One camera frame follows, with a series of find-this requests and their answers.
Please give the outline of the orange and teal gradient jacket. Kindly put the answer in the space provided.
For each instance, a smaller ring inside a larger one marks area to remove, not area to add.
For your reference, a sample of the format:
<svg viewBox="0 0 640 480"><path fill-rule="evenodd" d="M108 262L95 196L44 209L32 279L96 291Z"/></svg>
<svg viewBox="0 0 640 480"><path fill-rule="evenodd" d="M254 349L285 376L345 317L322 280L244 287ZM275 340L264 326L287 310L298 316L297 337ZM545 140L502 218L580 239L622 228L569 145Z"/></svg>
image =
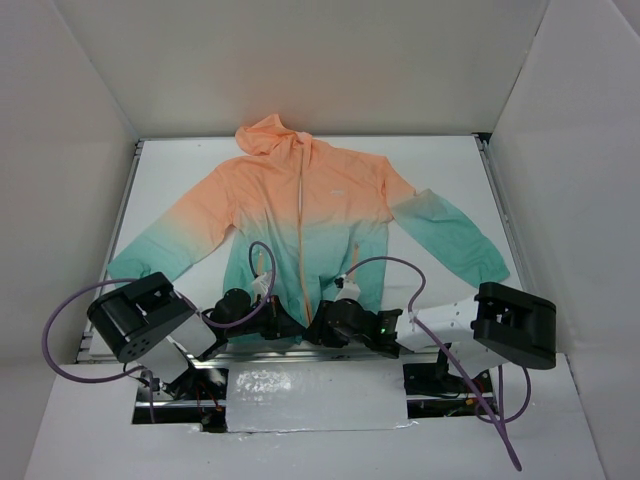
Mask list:
<svg viewBox="0 0 640 480"><path fill-rule="evenodd" d="M499 250L460 209L417 190L380 155L334 147L286 128L277 115L238 129L239 157L225 161L179 198L108 264L114 279L160 272L176 280L232 247L225 289L248 289L274 270L275 294L308 326L334 281L354 274L360 303L382 304L388 230L398 224L467 284L506 280Z"/></svg>

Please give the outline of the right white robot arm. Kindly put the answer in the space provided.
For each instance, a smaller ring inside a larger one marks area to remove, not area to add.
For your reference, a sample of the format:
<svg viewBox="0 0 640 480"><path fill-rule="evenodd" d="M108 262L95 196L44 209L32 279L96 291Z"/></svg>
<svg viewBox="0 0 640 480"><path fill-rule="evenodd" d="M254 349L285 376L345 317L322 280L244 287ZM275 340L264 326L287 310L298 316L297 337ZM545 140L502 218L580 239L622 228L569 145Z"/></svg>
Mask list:
<svg viewBox="0 0 640 480"><path fill-rule="evenodd" d="M527 370L556 367L557 308L536 295L487 282L476 295L448 305L372 312L358 302L358 293L350 282L346 294L323 301L303 339L328 348L357 342L392 359L443 344L453 357L434 371L446 391L505 363Z"/></svg>

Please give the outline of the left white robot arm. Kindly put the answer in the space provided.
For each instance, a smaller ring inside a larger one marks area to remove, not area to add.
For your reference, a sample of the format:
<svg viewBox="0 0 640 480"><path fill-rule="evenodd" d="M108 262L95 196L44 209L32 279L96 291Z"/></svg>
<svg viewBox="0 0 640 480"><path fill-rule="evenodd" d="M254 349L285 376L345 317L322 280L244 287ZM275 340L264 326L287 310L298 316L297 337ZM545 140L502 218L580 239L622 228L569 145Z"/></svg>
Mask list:
<svg viewBox="0 0 640 480"><path fill-rule="evenodd" d="M120 363L138 363L174 399L194 397L210 393L213 383L191 357L206 360L238 337L274 341L304 333L268 293L270 283L271 274L263 274L254 281L256 293L234 288L199 312L156 273L100 296L87 315Z"/></svg>

